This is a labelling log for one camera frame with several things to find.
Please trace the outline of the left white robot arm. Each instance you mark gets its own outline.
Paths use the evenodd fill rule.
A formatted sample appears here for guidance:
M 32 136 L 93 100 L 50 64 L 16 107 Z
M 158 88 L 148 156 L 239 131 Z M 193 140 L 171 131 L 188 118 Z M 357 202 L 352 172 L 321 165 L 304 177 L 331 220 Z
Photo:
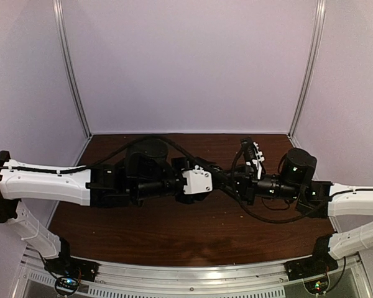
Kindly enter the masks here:
M 174 196 L 189 204 L 213 189 L 208 167 L 188 152 L 168 161 L 169 139 L 147 136 L 120 148 L 123 160 L 110 165 L 103 158 L 91 165 L 70 168 L 29 165 L 0 152 L 0 224 L 9 224 L 21 239 L 64 276 L 77 263 L 68 242 L 49 232 L 31 214 L 24 199 L 62 201 L 88 207 L 114 208 L 141 205 L 146 197 Z

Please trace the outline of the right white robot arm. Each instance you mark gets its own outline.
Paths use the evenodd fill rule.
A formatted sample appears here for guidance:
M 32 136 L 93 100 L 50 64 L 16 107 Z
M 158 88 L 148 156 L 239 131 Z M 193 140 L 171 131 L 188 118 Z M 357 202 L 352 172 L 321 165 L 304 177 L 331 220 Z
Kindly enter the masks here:
M 251 217 L 267 224 L 289 224 L 304 218 L 329 219 L 334 233 L 324 237 L 324 250 L 306 261 L 312 274 L 348 255 L 373 247 L 373 186 L 348 186 L 313 178 L 317 159 L 307 151 L 292 148 L 279 162 L 276 174 L 267 174 L 263 156 L 254 144 L 245 144 L 236 153 L 229 172 L 233 198 Z M 247 205 L 256 197 L 295 203 L 299 215 L 268 219 Z

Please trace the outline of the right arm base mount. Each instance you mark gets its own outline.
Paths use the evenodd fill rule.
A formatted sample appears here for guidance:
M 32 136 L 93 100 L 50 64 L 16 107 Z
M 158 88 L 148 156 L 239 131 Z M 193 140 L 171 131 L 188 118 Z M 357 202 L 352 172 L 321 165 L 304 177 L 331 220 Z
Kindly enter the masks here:
M 287 261 L 284 264 L 289 281 L 306 279 L 338 269 L 338 262 L 329 254 L 330 238 L 331 235 L 319 237 L 315 242 L 311 256 Z

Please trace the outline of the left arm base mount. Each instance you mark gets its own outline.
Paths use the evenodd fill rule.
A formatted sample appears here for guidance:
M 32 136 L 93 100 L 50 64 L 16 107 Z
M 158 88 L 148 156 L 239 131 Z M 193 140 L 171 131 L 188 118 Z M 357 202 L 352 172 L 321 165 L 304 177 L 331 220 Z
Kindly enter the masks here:
M 60 237 L 60 252 L 54 259 L 45 259 L 45 269 L 61 276 L 94 282 L 99 264 L 94 261 L 74 258 L 70 255 L 70 244 Z

